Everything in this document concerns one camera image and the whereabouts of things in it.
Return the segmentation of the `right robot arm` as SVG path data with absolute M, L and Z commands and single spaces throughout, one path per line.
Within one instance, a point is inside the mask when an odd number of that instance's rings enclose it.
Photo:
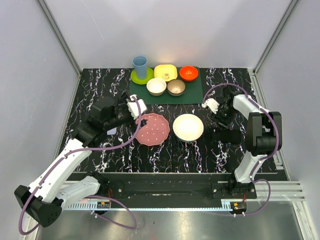
M 282 148 L 282 115 L 260 106 L 240 86 L 233 83 L 222 84 L 223 102 L 205 97 L 202 107 L 210 109 L 210 118 L 220 127 L 219 134 L 228 130 L 236 113 L 247 120 L 244 135 L 246 152 L 240 165 L 231 173 L 227 183 L 212 184 L 215 199 L 255 199 L 255 175 L 262 164 L 272 158 Z

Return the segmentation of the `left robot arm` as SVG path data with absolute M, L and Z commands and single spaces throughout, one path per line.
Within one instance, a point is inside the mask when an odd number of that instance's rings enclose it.
M 118 99 L 99 97 L 44 173 L 28 186 L 19 185 L 14 191 L 22 209 L 19 222 L 23 221 L 24 214 L 28 214 L 39 226 L 46 228 L 58 219 L 65 208 L 77 201 L 93 195 L 97 198 L 109 196 L 109 180 L 98 172 L 88 172 L 84 179 L 66 188 L 62 185 L 91 153 L 113 151 L 131 143 L 134 136 L 117 146 L 100 146 L 108 131 L 122 125 L 135 127 L 138 131 L 146 110 L 145 102 L 135 94 L 124 93 Z

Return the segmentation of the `phone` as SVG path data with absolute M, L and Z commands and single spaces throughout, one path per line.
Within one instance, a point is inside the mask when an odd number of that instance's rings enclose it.
M 117 128 L 115 127 L 113 129 L 108 130 L 106 134 L 108 136 L 112 136 L 112 135 L 115 135 L 116 133 L 117 133 Z

